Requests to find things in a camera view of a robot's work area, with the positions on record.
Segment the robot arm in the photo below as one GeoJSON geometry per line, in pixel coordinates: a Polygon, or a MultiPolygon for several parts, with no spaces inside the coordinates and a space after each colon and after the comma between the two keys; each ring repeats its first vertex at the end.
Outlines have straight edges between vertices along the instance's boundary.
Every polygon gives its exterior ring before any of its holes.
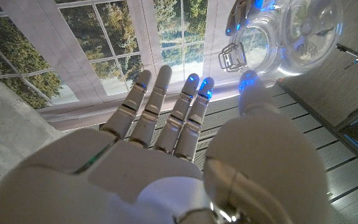
{"type": "Polygon", "coordinates": [[[195,94],[199,78],[188,77],[148,150],[171,72],[161,68],[129,141],[148,71],[100,131],[75,131],[10,171],[0,183],[0,223],[217,223],[211,201],[238,223],[327,222],[323,164],[253,71],[240,81],[241,117],[214,137],[204,174],[192,162],[211,78],[195,94]]]}

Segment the white wall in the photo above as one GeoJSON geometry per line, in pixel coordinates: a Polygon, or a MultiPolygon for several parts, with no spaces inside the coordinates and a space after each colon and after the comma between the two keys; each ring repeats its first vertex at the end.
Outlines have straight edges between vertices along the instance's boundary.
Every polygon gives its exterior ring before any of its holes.
{"type": "Polygon", "coordinates": [[[0,180],[41,145],[63,135],[0,82],[0,180]]]}

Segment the floor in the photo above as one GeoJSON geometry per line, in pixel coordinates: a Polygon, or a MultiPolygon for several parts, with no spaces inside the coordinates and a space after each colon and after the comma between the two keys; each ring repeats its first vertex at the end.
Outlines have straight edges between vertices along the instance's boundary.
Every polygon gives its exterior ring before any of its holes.
{"type": "MultiPolygon", "coordinates": [[[[358,223],[358,157],[322,123],[278,85],[269,89],[280,111],[288,115],[312,142],[327,170],[332,217],[330,223],[358,223]]],[[[206,148],[214,135],[229,119],[239,116],[238,96],[211,102],[204,118],[194,163],[203,170],[206,148]]],[[[160,115],[152,147],[160,134],[169,111],[160,115]]],[[[132,124],[127,138],[136,124],[132,124]]]]}

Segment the metal bracket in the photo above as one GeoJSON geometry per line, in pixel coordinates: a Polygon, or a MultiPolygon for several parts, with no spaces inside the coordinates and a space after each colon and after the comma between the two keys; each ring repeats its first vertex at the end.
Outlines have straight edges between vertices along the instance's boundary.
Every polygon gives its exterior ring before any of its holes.
{"type": "Polygon", "coordinates": [[[218,55],[221,69],[227,72],[238,72],[242,67],[247,66],[246,55],[242,43],[230,43],[218,55]]]}

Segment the blue light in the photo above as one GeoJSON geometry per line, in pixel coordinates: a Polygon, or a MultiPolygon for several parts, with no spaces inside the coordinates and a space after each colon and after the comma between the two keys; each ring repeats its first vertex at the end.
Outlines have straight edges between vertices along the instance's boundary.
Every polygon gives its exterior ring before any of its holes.
{"type": "Polygon", "coordinates": [[[254,79],[243,80],[239,86],[240,93],[242,93],[245,90],[247,85],[253,85],[254,83],[255,83],[254,79]]]}
{"type": "Polygon", "coordinates": [[[206,96],[208,97],[208,99],[211,99],[211,97],[212,97],[212,91],[207,91],[206,92],[206,96]]]}
{"type": "Polygon", "coordinates": [[[264,0],[256,0],[255,1],[255,7],[261,8],[263,3],[264,3],[264,0]]]}
{"type": "Polygon", "coordinates": [[[204,81],[202,82],[201,86],[200,86],[200,90],[203,90],[205,84],[207,84],[208,82],[206,81],[206,79],[204,79],[204,81]]]}

